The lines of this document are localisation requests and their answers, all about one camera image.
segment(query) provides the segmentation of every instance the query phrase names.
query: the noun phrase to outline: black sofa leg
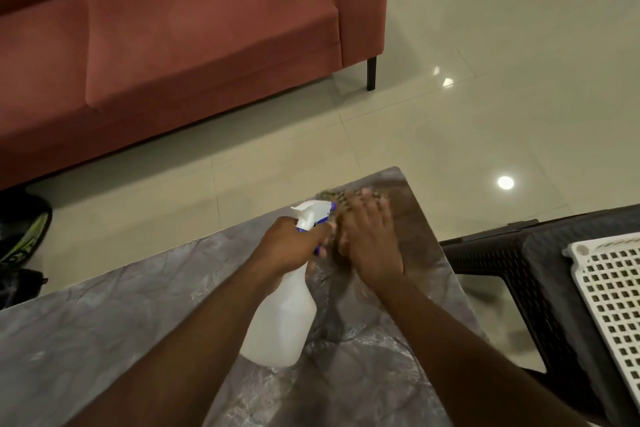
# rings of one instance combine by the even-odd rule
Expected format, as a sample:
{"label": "black sofa leg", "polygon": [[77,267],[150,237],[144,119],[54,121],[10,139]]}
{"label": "black sofa leg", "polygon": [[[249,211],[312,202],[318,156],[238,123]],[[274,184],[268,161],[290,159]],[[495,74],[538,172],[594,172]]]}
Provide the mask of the black sofa leg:
{"label": "black sofa leg", "polygon": [[376,89],[376,57],[367,59],[367,91]]}

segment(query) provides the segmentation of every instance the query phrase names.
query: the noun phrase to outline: white crate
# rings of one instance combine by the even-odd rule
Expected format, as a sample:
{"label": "white crate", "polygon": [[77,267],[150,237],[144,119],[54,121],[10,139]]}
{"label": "white crate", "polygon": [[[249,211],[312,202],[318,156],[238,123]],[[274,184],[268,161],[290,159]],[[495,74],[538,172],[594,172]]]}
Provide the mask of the white crate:
{"label": "white crate", "polygon": [[564,254],[640,410],[640,233],[572,243]]}

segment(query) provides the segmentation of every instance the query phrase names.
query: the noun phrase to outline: spray bottle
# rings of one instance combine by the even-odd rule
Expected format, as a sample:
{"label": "spray bottle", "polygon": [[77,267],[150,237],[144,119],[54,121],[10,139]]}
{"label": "spray bottle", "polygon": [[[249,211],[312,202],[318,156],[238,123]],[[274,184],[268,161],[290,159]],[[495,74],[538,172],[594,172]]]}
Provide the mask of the spray bottle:
{"label": "spray bottle", "polygon": [[[292,208],[298,215],[296,225],[306,232],[324,223],[335,209],[331,201],[305,201]],[[305,282],[307,264],[282,277],[282,283],[255,311],[246,332],[240,354],[262,366],[292,366],[300,358],[311,324],[316,317],[316,303]]]}

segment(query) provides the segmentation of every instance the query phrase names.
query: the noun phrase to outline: sofa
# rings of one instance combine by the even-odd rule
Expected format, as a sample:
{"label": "sofa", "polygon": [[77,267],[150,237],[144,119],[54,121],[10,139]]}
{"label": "sofa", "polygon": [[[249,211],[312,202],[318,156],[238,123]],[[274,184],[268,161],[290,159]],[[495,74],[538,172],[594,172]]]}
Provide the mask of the sofa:
{"label": "sofa", "polygon": [[0,189],[361,61],[372,89],[386,4],[0,0]]}

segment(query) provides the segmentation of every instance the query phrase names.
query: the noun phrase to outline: floor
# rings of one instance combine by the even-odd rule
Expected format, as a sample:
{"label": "floor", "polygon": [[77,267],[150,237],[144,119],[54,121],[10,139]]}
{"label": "floor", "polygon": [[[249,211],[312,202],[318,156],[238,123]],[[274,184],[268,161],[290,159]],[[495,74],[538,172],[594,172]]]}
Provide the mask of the floor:
{"label": "floor", "polygon": [[[639,1],[388,0],[376,91],[359,64],[31,186],[31,266],[54,291],[391,165],[439,239],[638,203]],[[543,369],[504,284],[461,281]]]}

